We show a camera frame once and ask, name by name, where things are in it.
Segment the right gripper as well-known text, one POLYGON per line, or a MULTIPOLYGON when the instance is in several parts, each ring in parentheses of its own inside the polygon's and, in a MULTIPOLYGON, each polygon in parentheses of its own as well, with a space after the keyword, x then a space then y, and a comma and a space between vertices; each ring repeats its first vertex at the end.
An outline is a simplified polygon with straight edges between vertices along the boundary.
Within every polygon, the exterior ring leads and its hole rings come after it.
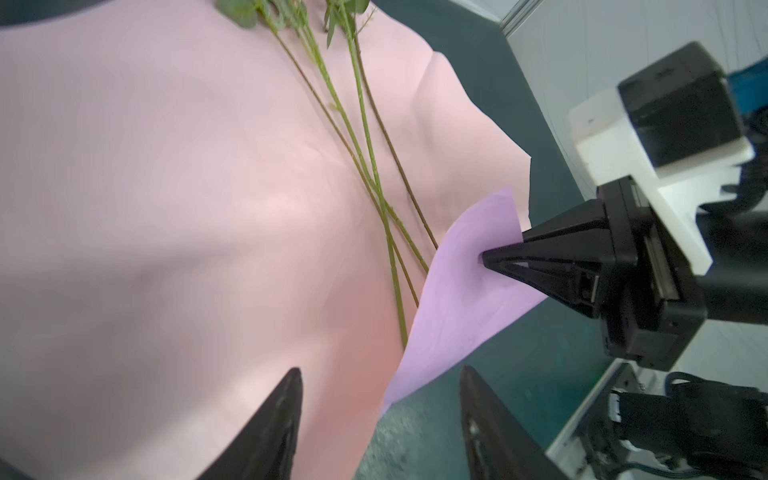
POLYGON ((641 367, 670 371, 705 320, 703 294, 688 260, 630 178, 600 187, 598 196, 603 203, 589 200, 527 230, 520 243, 483 252, 482 263, 598 318, 598 273, 525 262, 601 262, 609 256, 609 225, 621 271, 609 281, 618 291, 602 310, 604 349, 641 367))

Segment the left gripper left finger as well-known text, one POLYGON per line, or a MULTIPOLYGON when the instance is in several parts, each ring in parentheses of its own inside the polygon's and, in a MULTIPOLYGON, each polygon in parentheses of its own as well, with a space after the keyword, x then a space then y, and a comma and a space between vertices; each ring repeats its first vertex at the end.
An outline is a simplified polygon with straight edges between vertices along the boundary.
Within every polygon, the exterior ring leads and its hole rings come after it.
POLYGON ((291 477, 303 401, 301 370, 289 369, 199 480, 291 477))

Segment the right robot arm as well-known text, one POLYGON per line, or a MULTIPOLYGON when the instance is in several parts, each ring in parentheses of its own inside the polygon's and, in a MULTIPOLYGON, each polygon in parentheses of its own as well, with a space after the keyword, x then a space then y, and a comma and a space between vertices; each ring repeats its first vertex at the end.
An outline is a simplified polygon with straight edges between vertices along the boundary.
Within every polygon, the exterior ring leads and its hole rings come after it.
POLYGON ((756 156, 737 198, 708 206, 697 226, 713 262, 695 275, 671 234, 629 178, 485 251, 483 265, 598 320, 607 355, 668 371, 706 319, 767 321, 767 113, 748 114, 756 156))

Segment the peach fake flower stem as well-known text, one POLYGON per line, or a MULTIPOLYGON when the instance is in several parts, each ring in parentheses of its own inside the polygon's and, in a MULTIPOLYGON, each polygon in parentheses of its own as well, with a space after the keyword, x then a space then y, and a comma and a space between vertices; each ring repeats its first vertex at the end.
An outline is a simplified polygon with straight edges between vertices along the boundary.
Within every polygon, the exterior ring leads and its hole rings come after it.
MULTIPOLYGON (((289 57, 290 61, 292 62, 292 64, 294 65, 294 67, 298 71, 299 75, 301 76, 302 80, 304 81, 306 87, 309 89, 310 93, 312 94, 312 96, 314 97, 314 99, 317 102, 318 106, 320 107, 321 111, 325 115, 329 125, 331 126, 331 128, 333 129, 333 131, 335 132, 335 134, 337 135, 337 137, 341 141, 342 145, 347 150, 347 152, 350 155, 350 158, 351 158, 351 160, 352 160, 352 162, 353 162, 353 164, 355 166, 355 169, 358 172, 358 169, 356 168, 355 162, 353 161, 353 158, 352 158, 352 156, 351 156, 351 154, 349 152, 349 147, 347 145, 345 145, 343 143, 343 141, 341 140, 341 138, 340 138, 340 136, 346 132, 346 129, 345 129, 344 124, 342 123, 340 117, 337 116, 337 112, 334 111, 334 110, 330 111, 330 113, 325 113, 323 111, 323 108, 325 106, 329 107, 331 105, 331 97, 330 97, 330 101, 329 102, 325 102, 324 101, 324 99, 318 93, 317 89, 312 84, 309 76, 307 75, 307 73, 305 72, 304 68, 302 67, 301 62, 299 62, 299 60, 296 58, 296 56, 294 55, 294 53, 291 50, 291 48, 288 46, 287 42, 283 39, 282 34, 284 32, 286 32, 290 37, 292 37, 295 40, 297 40, 298 43, 300 44, 300 46, 303 48, 303 50, 304 50, 308 60, 310 61, 311 67, 314 70, 316 70, 317 73, 319 73, 318 69, 315 66, 315 64, 312 62, 312 60, 307 55, 307 52, 306 52, 304 46, 302 45, 300 39, 296 35, 296 32, 291 27, 291 12, 287 8, 287 3, 288 2, 289 1, 254 1, 252 3, 252 6, 251 6, 251 9, 253 10, 254 20, 255 21, 259 21, 259 22, 263 23, 264 25, 266 25, 266 27, 272 33, 273 37, 276 39, 276 41, 280 44, 280 46, 282 47, 284 52, 287 54, 287 56, 289 57)), ((361 147, 362 147, 363 150, 367 149, 366 144, 365 144, 365 138, 364 138, 363 141, 360 141, 360 144, 361 144, 361 147)), ((362 183, 363 183, 364 189, 367 192, 367 194, 369 196, 369 199, 372 202, 372 205, 373 205, 373 207, 374 207, 374 209, 375 209, 375 211, 376 211, 376 213, 377 213, 377 215, 378 215, 378 217, 379 217, 379 219, 381 221, 383 229, 384 229, 384 225, 382 223, 382 220, 380 218, 379 213, 377 212, 377 209, 375 208, 374 202, 371 199, 371 195, 369 194, 369 192, 365 188, 365 185, 364 185, 363 181, 362 181, 362 183)), ((395 227, 392 227, 391 230, 392 230, 393 236, 394 236, 395 233, 399 233, 400 234, 400 232, 395 227)), ((406 285, 408 286, 408 289, 410 291, 410 294, 412 296, 414 304, 418 305, 419 304, 419 296, 418 296, 418 293, 416 292, 416 288, 415 288, 413 280, 411 279, 411 275, 409 274, 409 271, 408 271, 407 275, 408 275, 408 279, 405 279, 405 275, 403 273, 401 273, 400 274, 400 281, 401 281, 401 283, 402 282, 406 283, 406 285)))

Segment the blue fake flower stem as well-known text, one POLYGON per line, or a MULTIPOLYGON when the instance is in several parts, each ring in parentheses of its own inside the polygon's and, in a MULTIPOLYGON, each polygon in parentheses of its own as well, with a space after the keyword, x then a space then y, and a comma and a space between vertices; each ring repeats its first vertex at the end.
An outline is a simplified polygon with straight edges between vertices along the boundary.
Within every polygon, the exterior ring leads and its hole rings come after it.
POLYGON ((411 201, 411 203, 412 203, 412 205, 413 205, 413 207, 414 207, 414 209, 415 209, 415 211, 416 211, 416 213, 417 213, 417 215, 418 215, 418 217, 419 217, 419 219, 420 219, 420 221, 422 223, 422 226, 423 226, 426 234, 428 235, 428 238, 429 238, 430 242, 432 243, 432 245, 433 245, 433 247, 435 249, 438 249, 439 244, 438 244, 438 242, 437 242, 437 240, 435 238, 434 233, 432 232, 431 227, 429 226, 429 223, 428 223, 428 221, 427 221, 427 219, 426 219, 426 217, 425 217, 425 215, 423 213, 423 210, 422 210, 422 208, 421 208, 421 206, 419 204, 419 201, 417 200, 417 198, 415 196, 415 193, 414 193, 414 191, 412 189, 412 186, 410 184, 410 181, 408 179, 407 173, 406 173, 406 171, 405 171, 405 169, 404 169, 404 167, 402 165, 402 162, 401 162, 401 160, 399 158, 399 155, 398 155, 398 152, 396 150, 396 147, 395 147, 395 145, 394 145, 394 143, 393 143, 393 141, 391 139, 389 131, 388 131, 388 129, 387 129, 387 127, 386 127, 386 125, 385 125, 385 123, 383 121, 383 118, 382 118, 382 116, 381 116, 381 114, 379 112, 378 105, 377 105, 377 103, 375 101, 375 98, 374 98, 374 95, 373 95, 373 92, 372 92, 372 89, 370 87, 370 84, 369 84, 369 81, 368 81, 368 77, 367 77, 367 74, 366 74, 365 65, 364 65, 363 56, 362 56, 361 44, 360 44, 360 40, 359 40, 359 32, 363 29, 363 26, 361 26, 361 27, 357 26, 356 16, 358 14, 363 14, 368 9, 368 1, 343 1, 343 4, 345 5, 346 11, 347 11, 347 15, 351 18, 352 26, 355 28, 355 32, 352 34, 352 37, 353 37, 353 42, 354 42, 354 45, 355 45, 355 53, 356 53, 357 62, 358 62, 359 70, 360 70, 361 81, 362 81, 363 87, 365 89, 366 95, 368 97, 368 101, 369 101, 370 106, 371 106, 371 108, 373 110, 373 113, 374 113, 375 119, 376 119, 376 121, 377 121, 377 123, 379 125, 379 128, 380 128, 380 130, 381 130, 381 132, 382 132, 382 134, 384 136, 385 142, 386 142, 386 144, 387 144, 387 146, 388 146, 388 148, 390 150, 390 153, 391 153, 392 158, 393 158, 393 160, 395 162, 397 170, 398 170, 398 172, 400 174, 401 180, 402 180, 403 185, 404 185, 404 187, 406 189, 406 192, 407 192, 407 194, 409 196, 409 199, 410 199, 410 201, 411 201))

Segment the mint fake flower stem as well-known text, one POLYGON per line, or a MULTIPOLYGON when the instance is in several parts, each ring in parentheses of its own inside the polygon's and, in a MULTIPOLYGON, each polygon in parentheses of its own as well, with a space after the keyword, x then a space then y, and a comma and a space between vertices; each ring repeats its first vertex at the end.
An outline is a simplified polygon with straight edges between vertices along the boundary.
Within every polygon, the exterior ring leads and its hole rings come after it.
MULTIPOLYGON (((325 29, 327 41, 331 42, 334 32, 337 30, 340 30, 340 31, 342 30, 340 26, 330 18, 330 12, 328 10, 327 2, 325 3, 325 17, 323 20, 323 27, 325 29)), ((314 30, 311 26, 310 14, 308 11, 307 4, 304 1, 289 1, 287 3, 287 8, 291 12, 291 27, 296 32, 296 35, 300 39, 302 45, 304 46, 307 52, 307 55, 309 56, 309 58, 312 60, 312 62, 315 64, 316 68, 318 69, 318 72, 328 91, 328 94, 331 97, 331 105, 329 107, 325 106, 323 108, 323 111, 325 113, 330 113, 330 111, 332 110, 336 111, 337 116, 340 117, 342 123, 344 124, 346 132, 342 134, 340 138, 343 141, 343 143, 349 147, 349 152, 353 158, 353 161, 355 162, 355 165, 356 165, 356 168, 358 169, 360 177, 364 182, 365 188, 371 195, 371 199, 374 202, 375 208, 377 209, 377 212, 379 213, 381 218, 381 213, 379 211, 379 208, 376 206, 374 191, 370 184, 369 173, 367 172, 366 168, 363 166, 363 163, 362 163, 362 159, 367 156, 368 151, 367 149, 366 150, 362 149, 360 141, 358 140, 356 131, 352 126, 352 122, 349 118, 349 115, 347 114, 343 106, 343 103, 341 101, 341 98, 335 88, 335 85, 331 78, 330 71, 326 65, 324 56, 321 53, 319 42, 317 41, 314 30)), ((363 95, 364 95, 364 100, 365 100, 365 105, 367 110, 367 116, 368 116, 368 113, 369 112, 373 113, 373 110, 368 101, 368 97, 366 95, 364 87, 363 87, 363 95)), ((420 252, 411 234, 408 232, 407 228, 405 227, 404 223, 402 222, 399 215, 395 211, 394 207, 389 203, 387 199, 386 201, 389 205, 389 218, 391 222, 391 228, 395 227, 400 232, 404 241, 407 243, 408 247, 410 248, 414 258, 418 261, 419 265, 421 266, 422 270, 427 272, 429 270, 428 262, 420 252)))

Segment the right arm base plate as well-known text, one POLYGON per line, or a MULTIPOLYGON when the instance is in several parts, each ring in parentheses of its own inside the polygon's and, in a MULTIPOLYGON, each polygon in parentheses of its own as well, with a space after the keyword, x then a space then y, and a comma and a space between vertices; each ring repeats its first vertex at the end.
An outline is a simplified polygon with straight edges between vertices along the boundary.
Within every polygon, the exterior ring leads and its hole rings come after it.
POLYGON ((767 395, 685 372, 619 362, 575 426, 598 479, 764 479, 767 395))

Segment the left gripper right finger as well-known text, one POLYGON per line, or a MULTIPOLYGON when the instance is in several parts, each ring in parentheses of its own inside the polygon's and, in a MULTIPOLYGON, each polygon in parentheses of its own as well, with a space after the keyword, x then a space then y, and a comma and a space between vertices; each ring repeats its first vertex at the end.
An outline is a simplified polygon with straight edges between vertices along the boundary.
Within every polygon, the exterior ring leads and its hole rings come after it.
POLYGON ((470 479, 567 478, 471 366, 460 372, 459 398, 470 479))

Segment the pink fake flower stem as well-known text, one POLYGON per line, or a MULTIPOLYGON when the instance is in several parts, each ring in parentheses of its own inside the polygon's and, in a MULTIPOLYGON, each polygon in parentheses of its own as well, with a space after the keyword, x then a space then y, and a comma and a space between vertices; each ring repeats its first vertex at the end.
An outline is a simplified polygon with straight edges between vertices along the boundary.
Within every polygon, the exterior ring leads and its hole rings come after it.
POLYGON ((392 286, 395 296, 396 313, 398 320, 398 328, 400 341, 403 348, 408 344, 408 329, 405 318, 405 306, 403 301, 403 291, 400 281, 400 274, 405 275, 405 279, 408 279, 407 269, 402 265, 402 257, 400 251, 394 240, 394 236, 391 230, 391 222, 389 218, 389 205, 385 199, 383 192, 378 165, 371 138, 370 126, 368 122, 367 110, 363 95, 363 82, 362 73, 360 68, 360 61, 357 59, 355 53, 355 34, 353 33, 352 20, 353 16, 347 11, 345 1, 328 1, 328 10, 330 12, 330 18, 334 20, 344 33, 344 37, 347 43, 354 79, 355 87, 357 91, 359 110, 361 115, 361 121, 363 126, 363 133, 365 143, 367 147, 367 156, 362 159, 363 166, 366 168, 370 177, 370 184, 374 191, 374 198, 376 200, 376 206, 381 213, 382 222, 384 225, 384 232, 386 235, 387 253, 390 262, 390 270, 392 277, 392 286))

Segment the pink purple wrapping paper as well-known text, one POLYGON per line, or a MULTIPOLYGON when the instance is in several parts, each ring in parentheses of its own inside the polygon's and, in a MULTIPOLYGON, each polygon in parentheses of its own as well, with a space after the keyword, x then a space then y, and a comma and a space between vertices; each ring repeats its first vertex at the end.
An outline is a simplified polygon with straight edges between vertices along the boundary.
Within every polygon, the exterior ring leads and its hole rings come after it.
POLYGON ((296 479, 351 478, 381 411, 538 305, 485 270, 530 159, 446 57, 377 12, 366 74, 405 262, 280 44, 210 1, 111 1, 1 32, 1 457, 35 479, 192 479, 285 373, 296 479))

